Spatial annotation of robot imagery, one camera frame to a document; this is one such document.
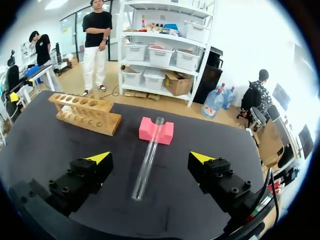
water bottle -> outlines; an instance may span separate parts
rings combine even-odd
[[[209,92],[201,109],[202,114],[207,118],[213,119],[218,114],[224,100],[221,88]]]
[[[235,100],[236,95],[234,94],[235,87],[233,86],[230,90],[227,91],[226,95],[224,95],[224,102],[222,104],[223,109],[229,109],[230,104]]]
[[[215,88],[215,90],[221,89],[222,92],[221,94],[224,96],[225,94],[227,94],[227,89],[226,89],[226,84],[223,82],[221,86],[218,86]]]

black cable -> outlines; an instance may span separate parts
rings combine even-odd
[[[104,98],[109,97],[111,95],[114,96],[114,97],[118,97],[120,95],[120,92],[116,91],[116,88],[118,88],[118,87],[119,87],[119,85],[115,86],[114,89],[112,90],[112,93],[110,93],[108,95],[105,95],[105,96],[102,96],[102,97],[100,97],[100,99],[104,99]]]
[[[258,207],[258,205],[260,204],[260,202],[262,201],[262,198],[264,197],[264,195],[266,194],[267,190],[268,190],[268,186],[269,186],[269,182],[270,182],[270,178],[271,178],[271,173],[272,172],[272,168],[269,168],[267,174],[266,174],[266,178],[264,181],[264,185],[261,188],[260,194],[257,197],[257,199],[255,200],[254,204],[252,205],[250,211],[249,211],[249,216],[246,217],[246,219],[248,219],[250,217],[250,215],[254,212],[254,210]]]
[[[272,171],[271,171],[271,175],[270,175],[270,176],[271,176],[273,199],[274,199],[274,205],[275,205],[275,211],[276,211],[276,216],[275,216],[274,225],[276,225],[276,223],[278,222],[278,218],[279,218],[279,206],[278,206],[278,201],[277,201],[275,180],[274,180],[274,175],[272,174]]]

white shelving unit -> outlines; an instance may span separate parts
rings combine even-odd
[[[120,0],[120,11],[117,23],[117,36],[118,36],[118,67],[119,67],[119,91],[123,94],[124,90],[135,90],[151,94],[159,94],[172,98],[182,99],[187,101],[187,106],[192,105],[195,94],[198,90],[200,80],[205,70],[208,60],[211,44],[210,37],[207,42],[198,42],[184,37],[154,33],[154,32],[128,32],[123,29],[123,19],[128,18],[131,29],[139,30],[141,28],[142,15],[145,15],[145,24],[157,23],[157,19],[162,19],[161,22],[167,21],[170,24],[177,24],[179,30],[184,25],[184,21],[195,22],[198,24],[206,25],[210,28],[210,36],[213,32],[213,18],[215,4],[217,0],[207,0],[211,2],[210,7],[207,9],[200,9],[193,6],[192,0]],[[130,18],[128,14],[129,8],[133,8],[133,17]],[[176,59],[171,58],[168,67],[159,67],[151,65],[149,58],[146,57],[144,61],[127,60],[123,54],[124,39],[130,39],[132,42],[153,42],[163,41],[164,43],[173,46],[175,49],[186,48],[194,49],[199,56],[201,56],[199,65],[195,71],[182,69],[176,67]],[[163,70],[170,70],[179,73],[188,74],[193,77],[192,92],[186,95],[174,96],[164,86],[160,90],[149,89],[144,83],[139,86],[131,86],[124,83],[123,73],[121,66],[143,66],[146,68],[158,68]]]

pink foam block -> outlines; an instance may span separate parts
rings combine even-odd
[[[152,138],[153,131],[155,129],[155,124],[148,117],[143,117],[141,121],[141,125],[139,128],[139,138],[141,140],[150,141]],[[166,122],[162,128],[158,138],[159,144],[169,145],[174,136],[174,123]]]

sneaker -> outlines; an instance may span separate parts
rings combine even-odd
[[[88,96],[91,91],[92,90],[84,90],[82,96],[84,96],[84,97]]]
[[[100,90],[101,92],[105,92],[105,91],[107,91],[107,88],[105,87],[105,85],[100,85],[100,86],[99,86],[99,90]]]

